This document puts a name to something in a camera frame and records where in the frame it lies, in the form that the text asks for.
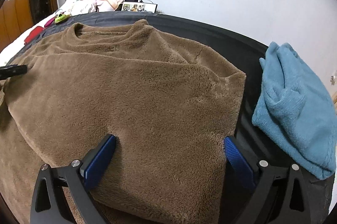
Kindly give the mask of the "green toy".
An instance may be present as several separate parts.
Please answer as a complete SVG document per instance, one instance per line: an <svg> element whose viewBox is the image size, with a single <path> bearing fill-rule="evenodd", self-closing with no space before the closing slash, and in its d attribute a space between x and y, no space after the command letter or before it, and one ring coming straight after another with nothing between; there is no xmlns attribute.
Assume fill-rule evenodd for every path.
<svg viewBox="0 0 337 224"><path fill-rule="evenodd" d="M70 17L70 14L66 14L66 13L60 13L59 15L57 15L54 19L54 23L55 24L61 24L65 21L68 20L68 18Z"/></svg>

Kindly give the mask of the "red folded garment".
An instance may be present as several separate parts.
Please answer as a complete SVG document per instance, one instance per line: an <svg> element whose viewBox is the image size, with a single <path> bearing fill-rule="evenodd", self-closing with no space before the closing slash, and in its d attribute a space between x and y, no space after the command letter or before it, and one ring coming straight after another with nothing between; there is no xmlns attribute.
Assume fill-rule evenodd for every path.
<svg viewBox="0 0 337 224"><path fill-rule="evenodd" d="M24 45L29 44L37 35L39 35L45 28L42 26L36 26L33 30L29 33L29 35L24 39Z"/></svg>

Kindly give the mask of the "magenta folded garment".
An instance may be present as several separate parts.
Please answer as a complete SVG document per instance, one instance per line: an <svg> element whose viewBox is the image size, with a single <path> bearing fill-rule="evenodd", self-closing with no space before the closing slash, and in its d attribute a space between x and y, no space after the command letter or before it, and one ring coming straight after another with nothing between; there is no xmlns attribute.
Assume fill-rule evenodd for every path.
<svg viewBox="0 0 337 224"><path fill-rule="evenodd" d="M52 24L55 23L55 19L56 16L54 16L53 18L49 19L45 24L44 24L44 28L48 28L49 26L51 26Z"/></svg>

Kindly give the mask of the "black satin sheet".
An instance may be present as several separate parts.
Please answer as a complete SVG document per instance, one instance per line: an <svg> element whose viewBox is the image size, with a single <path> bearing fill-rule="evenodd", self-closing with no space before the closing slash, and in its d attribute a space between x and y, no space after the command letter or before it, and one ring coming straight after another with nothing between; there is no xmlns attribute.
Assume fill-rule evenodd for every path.
<svg viewBox="0 0 337 224"><path fill-rule="evenodd" d="M60 26L54 25L48 27L47 30L43 30L31 42L22 47L8 61L6 66L14 64L15 58L21 56L42 38L61 32L74 23L79 22L89 26L122 26L133 24L142 19L160 31L192 39L210 46L238 69L246 73L247 78L243 102L235 129L236 140L232 142L235 143L237 149L240 149L241 155L247 161L250 161L248 157L253 160L253 156L255 156L256 159L267 160L272 166L278 166L278 169L290 164L290 157L268 139L260 129L252 125L253 106L255 107L258 101L262 81L262 69L258 62L259 58L265 54L267 46L241 34L216 26L163 14L132 15L131 12L89 13L71 17L65 23L60 24ZM252 197L255 194L255 192L252 192L253 190L244 188L244 186L248 187L248 183L251 181L248 178L244 179L243 176L239 176L238 170L239 167L237 166L231 167L230 174L227 176L228 178L225 178L225 189L230 189L230 186L233 186L234 190L230 190L230 194L233 196L233 200L235 197L237 201L232 206L234 212L228 213L228 219L225 218L226 214L221 213L220 223L230 223L230 221L236 223L239 217L249 208L248 203L244 205L243 201L248 202L248 196ZM281 218L283 220L283 215L285 214L281 214L281 204L282 201L286 201L287 195L282 193L282 190L286 190L286 179L288 176L285 175L285 171L283 170L281 177L274 178L271 189L267 192L269 195L266 196L265 204L258 211L260 214L256 223L271 223L272 220L279 221ZM312 223L336 223L336 204L329 215L322 216L318 220L318 214L323 212L323 200L326 199L328 202L329 198L332 198L332 182L334 178L320 181L305 169L302 169L302 174L304 182L307 185L305 193L307 194L310 206ZM292 205L295 205L295 201L298 201L301 206L304 204L304 193L300 194L299 190L300 186L304 185L304 182L301 182L301 184L299 184L300 182L295 183L295 189L292 191L292 197L289 201L289 205L291 206L286 211L289 214L295 213L294 210L290 210L292 209ZM243 201L238 201L239 193L244 195L245 199ZM227 198L222 202L224 205L229 205L230 201L233 200Z"/></svg>

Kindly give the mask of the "photo collage frame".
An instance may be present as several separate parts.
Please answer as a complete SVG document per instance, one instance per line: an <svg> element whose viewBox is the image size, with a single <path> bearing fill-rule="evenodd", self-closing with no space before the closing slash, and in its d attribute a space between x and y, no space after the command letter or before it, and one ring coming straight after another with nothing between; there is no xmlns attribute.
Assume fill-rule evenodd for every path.
<svg viewBox="0 0 337 224"><path fill-rule="evenodd" d="M157 4L144 3L144 2L124 2L122 4L123 12L146 12L155 13Z"/></svg>

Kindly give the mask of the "white quilt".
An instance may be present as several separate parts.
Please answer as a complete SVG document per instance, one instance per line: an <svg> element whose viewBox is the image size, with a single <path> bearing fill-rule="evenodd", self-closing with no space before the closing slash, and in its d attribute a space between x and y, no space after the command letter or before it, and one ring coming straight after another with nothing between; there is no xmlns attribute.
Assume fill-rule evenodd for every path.
<svg viewBox="0 0 337 224"><path fill-rule="evenodd" d="M16 55L25 45L25 39L29 36L29 34L36 28L38 30L43 30L45 28L45 24L49 22L49 20L55 18L55 16L60 12L60 10L57 10L53 14L49 15L45 19L38 22L33 27L27 29L25 32L23 32L17 39L15 39L12 43L10 43L8 46L6 46L0 54L1 59L1 66L5 66L8 61Z"/></svg>

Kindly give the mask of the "blue fleece garment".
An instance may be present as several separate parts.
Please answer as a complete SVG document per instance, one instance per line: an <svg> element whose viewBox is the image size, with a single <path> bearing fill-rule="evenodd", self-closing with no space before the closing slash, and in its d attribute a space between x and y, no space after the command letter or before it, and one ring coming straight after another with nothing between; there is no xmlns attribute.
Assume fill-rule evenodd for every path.
<svg viewBox="0 0 337 224"><path fill-rule="evenodd" d="M261 94L252 124L319 180L336 171L335 107L320 78L288 43L259 59Z"/></svg>

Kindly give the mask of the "cream pink blanket pile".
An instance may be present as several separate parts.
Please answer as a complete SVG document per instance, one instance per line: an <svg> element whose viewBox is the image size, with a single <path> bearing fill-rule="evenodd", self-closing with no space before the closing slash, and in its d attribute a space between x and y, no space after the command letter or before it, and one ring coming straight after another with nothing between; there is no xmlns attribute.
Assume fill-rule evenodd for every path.
<svg viewBox="0 0 337 224"><path fill-rule="evenodd" d="M66 0L66 2L56 12L70 16L88 14L96 11L96 0Z"/></svg>

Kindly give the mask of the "brown fleece sweater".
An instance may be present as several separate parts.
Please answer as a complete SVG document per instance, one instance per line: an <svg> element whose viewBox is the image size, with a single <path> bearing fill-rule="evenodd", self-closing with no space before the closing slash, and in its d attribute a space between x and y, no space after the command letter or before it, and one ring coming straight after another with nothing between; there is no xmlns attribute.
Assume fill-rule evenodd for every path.
<svg viewBox="0 0 337 224"><path fill-rule="evenodd" d="M15 63L28 71L1 81L1 195L18 222L39 167L80 159L106 134L116 150L91 193L110 221L218 222L244 72L145 20L73 24Z"/></svg>

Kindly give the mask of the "wooden wardrobe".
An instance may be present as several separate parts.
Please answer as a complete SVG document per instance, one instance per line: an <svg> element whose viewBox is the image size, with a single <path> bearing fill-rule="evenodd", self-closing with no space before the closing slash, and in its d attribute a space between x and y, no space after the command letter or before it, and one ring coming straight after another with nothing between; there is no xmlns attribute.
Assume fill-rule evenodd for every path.
<svg viewBox="0 0 337 224"><path fill-rule="evenodd" d="M1 50L33 25L29 0L4 0L1 6Z"/></svg>

